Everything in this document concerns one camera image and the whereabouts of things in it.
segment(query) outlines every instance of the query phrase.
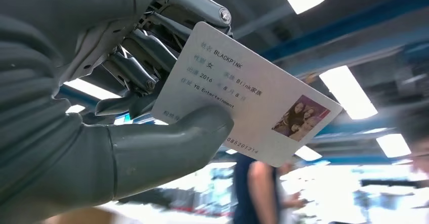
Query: gray robotic arm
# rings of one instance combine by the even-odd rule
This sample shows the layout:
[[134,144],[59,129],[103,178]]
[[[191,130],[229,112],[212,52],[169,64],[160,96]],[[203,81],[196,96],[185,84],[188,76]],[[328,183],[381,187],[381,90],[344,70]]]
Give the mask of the gray robotic arm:
[[0,1],[0,223],[28,224],[169,182],[202,168],[228,136],[234,123],[218,107],[168,126],[105,126],[83,124],[64,113],[67,100],[53,99],[62,82],[114,55],[153,0]]

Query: person's arm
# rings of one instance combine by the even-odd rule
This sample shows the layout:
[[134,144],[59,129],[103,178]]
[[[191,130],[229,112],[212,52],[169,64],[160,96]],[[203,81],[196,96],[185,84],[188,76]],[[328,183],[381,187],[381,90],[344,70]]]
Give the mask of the person's arm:
[[250,165],[248,173],[250,197],[262,224],[276,224],[278,221],[272,171],[271,166],[256,161]]

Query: photo on card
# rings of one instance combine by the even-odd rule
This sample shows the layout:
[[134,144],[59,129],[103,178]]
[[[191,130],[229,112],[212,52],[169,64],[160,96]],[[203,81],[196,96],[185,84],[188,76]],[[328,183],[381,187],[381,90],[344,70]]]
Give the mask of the photo on card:
[[299,142],[329,112],[329,109],[302,95],[283,114],[272,130]]

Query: white card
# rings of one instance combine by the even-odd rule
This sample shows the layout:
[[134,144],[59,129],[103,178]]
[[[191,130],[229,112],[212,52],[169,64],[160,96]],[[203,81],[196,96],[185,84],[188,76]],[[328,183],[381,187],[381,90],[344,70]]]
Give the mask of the white card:
[[152,115],[174,123],[213,104],[224,107],[234,119],[224,145],[275,167],[290,160],[342,110],[239,42],[199,22]]

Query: bolt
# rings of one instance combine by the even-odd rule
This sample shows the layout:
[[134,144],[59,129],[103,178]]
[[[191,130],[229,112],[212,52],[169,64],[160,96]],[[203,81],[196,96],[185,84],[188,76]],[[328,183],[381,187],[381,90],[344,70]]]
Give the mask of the bolt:
[[224,23],[230,23],[231,22],[231,14],[229,13],[228,10],[226,10],[225,8],[221,8],[219,10],[219,14],[220,14]]
[[147,80],[146,81],[146,88],[149,91],[152,91],[155,88],[155,82],[152,80]]

